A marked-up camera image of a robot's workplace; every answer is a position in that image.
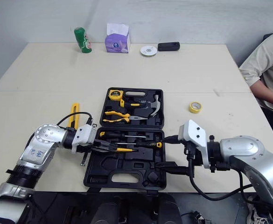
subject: person's arm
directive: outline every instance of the person's arm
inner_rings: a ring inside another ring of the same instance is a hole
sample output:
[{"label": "person's arm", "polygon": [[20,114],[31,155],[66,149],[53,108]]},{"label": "person's arm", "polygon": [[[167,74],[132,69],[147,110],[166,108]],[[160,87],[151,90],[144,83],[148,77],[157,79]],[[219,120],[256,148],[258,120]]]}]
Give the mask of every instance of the person's arm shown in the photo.
[{"label": "person's arm", "polygon": [[260,80],[255,82],[250,89],[255,97],[273,104],[273,91],[268,89]]},{"label": "person's arm", "polygon": [[254,96],[273,104],[273,91],[260,81],[260,76],[272,66],[273,34],[249,55],[239,69]]}]

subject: white table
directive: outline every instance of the white table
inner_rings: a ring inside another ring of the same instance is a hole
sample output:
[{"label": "white table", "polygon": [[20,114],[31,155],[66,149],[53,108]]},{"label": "white table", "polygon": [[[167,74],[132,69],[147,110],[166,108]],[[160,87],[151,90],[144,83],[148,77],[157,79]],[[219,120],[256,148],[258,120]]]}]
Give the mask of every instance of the white table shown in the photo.
[{"label": "white table", "polygon": [[[166,136],[193,119],[218,141],[251,135],[273,152],[273,132],[225,45],[181,45],[177,52],[150,58],[140,55],[141,46],[132,44],[129,54],[114,54],[106,53],[103,44],[93,44],[90,54],[82,54],[75,43],[28,44],[0,80],[0,183],[31,133],[41,124],[58,122],[70,113],[72,103],[79,102],[80,110],[90,112],[98,124],[111,86],[163,89]],[[203,104],[199,114],[188,111],[191,101]],[[86,191],[82,156],[57,149],[36,190]],[[166,159],[187,164],[182,145],[166,145]],[[196,168],[195,181],[205,192],[239,186],[234,171],[212,174],[202,167]],[[170,174],[164,191],[195,192],[187,176]]]}]

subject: white disc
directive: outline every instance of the white disc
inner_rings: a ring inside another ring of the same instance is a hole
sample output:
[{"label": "white disc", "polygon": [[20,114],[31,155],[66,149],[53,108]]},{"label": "white disc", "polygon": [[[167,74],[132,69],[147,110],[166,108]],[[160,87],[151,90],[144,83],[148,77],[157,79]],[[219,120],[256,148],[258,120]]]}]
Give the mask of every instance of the white disc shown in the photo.
[{"label": "white disc", "polygon": [[153,46],[144,46],[140,49],[140,52],[145,56],[153,56],[157,53],[157,48]]}]

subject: floor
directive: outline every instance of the floor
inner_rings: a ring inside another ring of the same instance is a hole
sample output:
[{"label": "floor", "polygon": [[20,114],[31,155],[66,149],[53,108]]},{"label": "floor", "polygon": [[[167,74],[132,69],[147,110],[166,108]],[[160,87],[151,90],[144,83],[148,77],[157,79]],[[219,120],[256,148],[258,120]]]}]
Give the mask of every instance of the floor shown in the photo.
[{"label": "floor", "polygon": [[[198,211],[212,224],[245,224],[248,214],[246,203],[240,194],[235,194],[218,202],[208,201],[196,193],[169,193],[179,206],[183,224],[196,223],[189,212]],[[209,194],[212,197],[223,194]],[[142,223],[156,224],[151,219],[152,204],[145,194],[140,193],[66,193],[66,192],[35,192],[35,202],[46,213],[47,223],[55,224],[82,224],[90,223],[97,211],[97,207],[115,198],[129,201],[129,224]],[[29,223],[45,223],[38,210],[35,218],[29,214]]]}]

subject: toolbox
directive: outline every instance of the toolbox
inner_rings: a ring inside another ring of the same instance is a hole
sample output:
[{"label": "toolbox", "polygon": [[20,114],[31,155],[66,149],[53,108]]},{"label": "toolbox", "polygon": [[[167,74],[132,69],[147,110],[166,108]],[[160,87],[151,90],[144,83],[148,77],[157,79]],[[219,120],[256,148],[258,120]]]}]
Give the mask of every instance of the toolbox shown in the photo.
[{"label": "toolbox", "polygon": [[[166,187],[166,172],[155,166],[165,162],[163,91],[109,88],[96,139],[119,143],[133,152],[91,152],[84,185],[91,189],[143,189],[150,195]],[[131,174],[138,181],[114,182],[115,174]]]}]

